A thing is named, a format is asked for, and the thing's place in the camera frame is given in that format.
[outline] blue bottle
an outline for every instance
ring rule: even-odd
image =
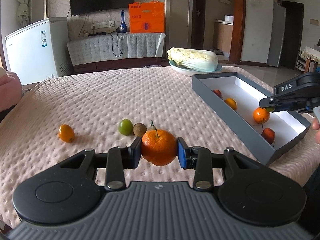
[[[121,11],[121,24],[119,27],[119,32],[120,33],[126,33],[128,31],[127,25],[124,22],[124,11]]]

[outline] human hand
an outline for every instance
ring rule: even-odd
[[[320,129],[319,120],[317,118],[315,118],[313,120],[312,128],[313,128],[313,130],[316,130],[316,131],[318,131]],[[320,131],[318,131],[317,134],[316,134],[316,142],[318,144],[320,144]]]

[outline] orange gift box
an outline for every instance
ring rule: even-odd
[[[163,33],[164,3],[158,1],[129,4],[131,33]]]

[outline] pink plush cushion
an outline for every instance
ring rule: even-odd
[[[0,77],[0,112],[16,105],[22,94],[20,79],[14,72],[7,71]]]

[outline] open box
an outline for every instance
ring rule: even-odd
[[[270,113],[270,119],[257,125],[252,112],[262,98],[270,97],[268,90],[237,73],[209,73],[192,77],[193,90],[219,115],[263,165],[268,165],[294,147],[308,132],[311,123],[297,112]],[[218,89],[223,99],[233,98],[237,111],[229,107],[212,90]],[[262,136],[263,129],[276,133],[274,146]]]

